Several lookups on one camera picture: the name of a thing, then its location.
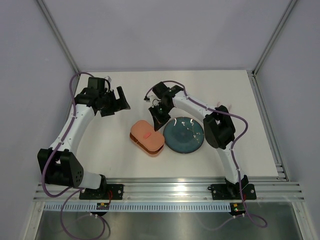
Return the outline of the pink lunch box lid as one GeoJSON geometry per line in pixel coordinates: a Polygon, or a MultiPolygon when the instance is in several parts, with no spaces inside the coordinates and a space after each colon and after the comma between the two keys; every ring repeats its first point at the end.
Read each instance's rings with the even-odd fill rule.
{"type": "Polygon", "coordinates": [[[154,130],[146,120],[137,121],[130,129],[132,134],[140,143],[146,146],[150,151],[156,151],[165,144],[164,136],[154,130]]]}

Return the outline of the pink lunch box base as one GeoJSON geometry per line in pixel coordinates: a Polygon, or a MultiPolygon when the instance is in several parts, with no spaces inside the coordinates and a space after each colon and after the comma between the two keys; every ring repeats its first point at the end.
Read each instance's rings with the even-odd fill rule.
{"type": "Polygon", "coordinates": [[[157,150],[155,151],[151,151],[149,150],[146,146],[144,146],[141,142],[138,141],[137,138],[135,138],[131,133],[129,135],[131,141],[137,146],[139,147],[143,152],[145,152],[148,156],[150,157],[157,157],[164,149],[164,144],[159,147],[157,150]]]}

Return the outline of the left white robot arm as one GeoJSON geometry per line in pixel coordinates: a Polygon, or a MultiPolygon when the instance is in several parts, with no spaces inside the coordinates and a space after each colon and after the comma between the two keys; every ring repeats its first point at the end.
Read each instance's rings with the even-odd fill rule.
{"type": "Polygon", "coordinates": [[[57,198],[70,189],[88,189],[97,199],[103,199],[108,194],[105,176],[84,170],[76,153],[89,123],[97,113],[107,117],[128,109],[130,105],[121,86],[115,90],[86,87],[76,95],[71,114],[59,136],[49,148],[42,148],[37,154],[41,186],[47,196],[57,198]]]}

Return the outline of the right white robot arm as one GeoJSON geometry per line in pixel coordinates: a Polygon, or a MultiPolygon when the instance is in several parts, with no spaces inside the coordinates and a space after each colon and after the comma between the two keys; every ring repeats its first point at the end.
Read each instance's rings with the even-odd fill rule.
{"type": "Polygon", "coordinates": [[[171,119],[170,111],[173,108],[183,110],[202,121],[204,138],[217,150],[222,161],[227,194],[233,199],[243,198],[249,180],[235,158],[234,146],[247,132],[248,122],[243,117],[229,113],[223,105],[210,107],[187,94],[185,88],[178,85],[169,88],[164,82],[160,82],[150,91],[154,94],[146,94],[144,101],[151,104],[148,110],[153,119],[154,130],[158,131],[171,119]]]}

